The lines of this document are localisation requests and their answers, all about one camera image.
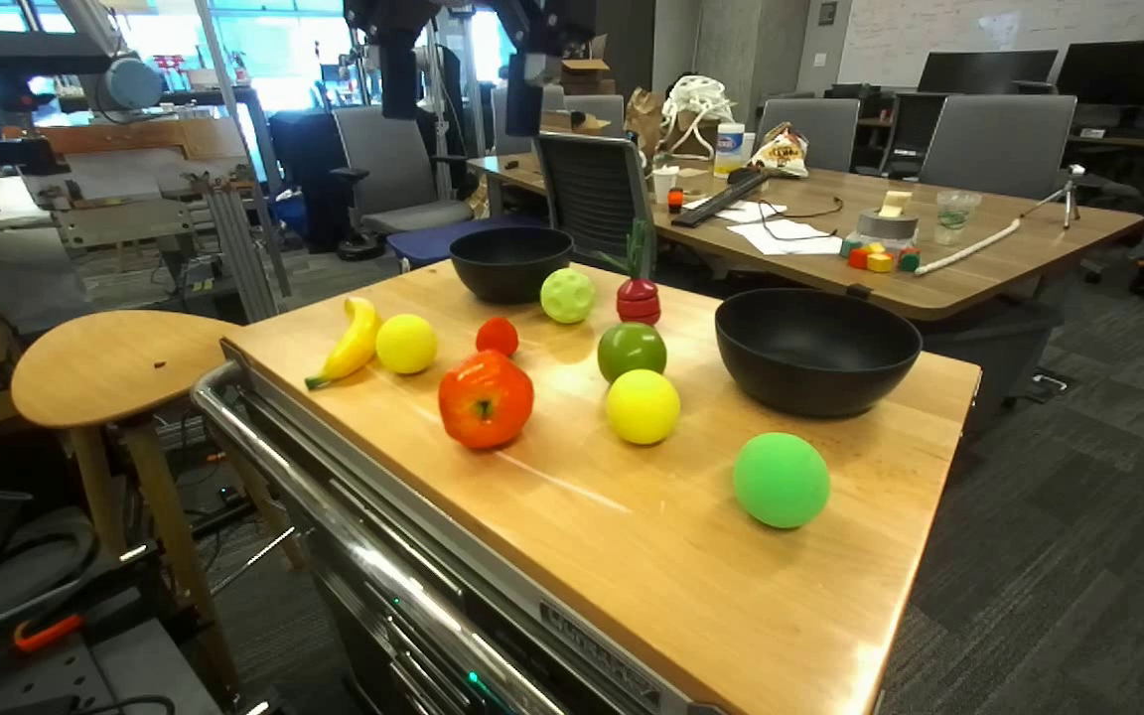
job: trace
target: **banana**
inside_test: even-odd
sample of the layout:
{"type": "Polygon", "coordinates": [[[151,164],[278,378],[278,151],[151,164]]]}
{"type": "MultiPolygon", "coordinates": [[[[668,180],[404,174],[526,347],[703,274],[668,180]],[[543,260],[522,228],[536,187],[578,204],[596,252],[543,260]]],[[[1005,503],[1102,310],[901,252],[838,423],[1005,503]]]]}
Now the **banana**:
{"type": "Polygon", "coordinates": [[[364,370],[364,362],[374,356],[374,335],[382,326],[376,306],[370,298],[346,298],[342,306],[348,315],[346,335],[327,355],[323,374],[305,378],[305,391],[327,391],[327,384],[364,370]]]}

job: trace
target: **green apple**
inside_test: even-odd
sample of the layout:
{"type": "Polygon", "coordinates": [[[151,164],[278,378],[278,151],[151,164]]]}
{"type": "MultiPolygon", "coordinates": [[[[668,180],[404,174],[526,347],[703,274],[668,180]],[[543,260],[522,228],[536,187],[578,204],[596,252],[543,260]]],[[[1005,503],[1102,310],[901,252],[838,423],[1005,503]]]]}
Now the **green apple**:
{"type": "Polygon", "coordinates": [[[600,335],[600,374],[603,381],[617,381],[629,370],[656,370],[668,367],[668,347],[656,326],[642,323],[617,323],[600,335]]]}
{"type": "Polygon", "coordinates": [[[542,310],[563,326],[579,326],[596,310],[596,298],[596,277],[578,268],[562,268],[542,281],[542,310]]]}

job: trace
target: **table leg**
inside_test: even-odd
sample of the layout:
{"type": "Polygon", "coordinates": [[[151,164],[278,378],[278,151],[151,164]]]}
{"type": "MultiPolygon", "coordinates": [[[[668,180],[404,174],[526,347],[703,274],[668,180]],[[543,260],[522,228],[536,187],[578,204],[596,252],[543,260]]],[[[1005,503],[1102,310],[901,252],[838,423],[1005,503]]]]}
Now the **table leg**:
{"type": "Polygon", "coordinates": [[[104,433],[100,429],[68,429],[65,446],[81,466],[82,498],[86,498],[86,513],[90,513],[100,550],[110,555],[126,554],[126,523],[122,523],[122,513],[119,513],[119,502],[110,489],[104,433]]]}
{"type": "Polygon", "coordinates": [[[176,579],[176,596],[198,615],[198,634],[186,644],[198,677],[209,685],[219,701],[240,691],[240,671],[224,640],[219,609],[203,573],[203,559],[192,540],[192,523],[178,503],[176,472],[167,466],[164,446],[156,440],[151,423],[126,424],[122,446],[139,472],[143,507],[158,538],[164,559],[176,579]]]}
{"type": "Polygon", "coordinates": [[[505,190],[498,180],[485,180],[487,182],[487,213],[501,213],[505,209],[505,190]]]}

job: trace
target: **wooden stool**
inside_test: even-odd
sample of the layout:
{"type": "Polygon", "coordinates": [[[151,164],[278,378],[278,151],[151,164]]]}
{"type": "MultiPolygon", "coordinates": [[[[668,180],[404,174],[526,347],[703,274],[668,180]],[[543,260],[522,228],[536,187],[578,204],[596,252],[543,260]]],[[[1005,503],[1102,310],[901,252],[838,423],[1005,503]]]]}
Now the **wooden stool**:
{"type": "MultiPolygon", "coordinates": [[[[208,589],[167,452],[156,440],[151,408],[186,397],[198,378],[219,370],[219,338],[232,330],[232,323],[196,315],[104,310],[65,323],[33,343],[13,374],[13,401],[20,419],[65,433],[81,466],[104,554],[126,550],[126,530],[104,452],[104,429],[119,424],[119,440],[139,472],[139,498],[164,550],[176,599],[196,609],[203,620],[203,630],[192,640],[192,660],[219,701],[240,691],[235,660],[215,615],[215,596],[208,589]]],[[[262,483],[254,483],[254,494],[250,502],[265,515],[262,483]]]]}

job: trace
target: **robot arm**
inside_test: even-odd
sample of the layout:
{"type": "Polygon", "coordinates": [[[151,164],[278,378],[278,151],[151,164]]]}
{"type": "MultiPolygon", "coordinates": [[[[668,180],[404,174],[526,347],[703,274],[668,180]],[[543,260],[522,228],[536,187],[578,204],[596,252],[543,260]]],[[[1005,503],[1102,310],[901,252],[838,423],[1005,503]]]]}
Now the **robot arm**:
{"type": "MultiPolygon", "coordinates": [[[[364,44],[382,49],[382,111],[387,114],[417,114],[417,32],[441,11],[465,0],[342,0],[342,17],[348,27],[364,32],[364,44]]],[[[478,0],[493,9],[515,56],[505,68],[510,137],[536,137],[542,129],[542,77],[529,70],[531,56],[563,56],[567,44],[592,40],[583,25],[583,4],[578,0],[478,0]]]]}
{"type": "MultiPolygon", "coordinates": [[[[342,17],[370,36],[417,36],[445,4],[465,0],[342,0],[342,17]]],[[[562,56],[567,44],[592,40],[592,27],[578,17],[578,0],[482,0],[482,9],[498,11],[522,50],[562,56]]]]}

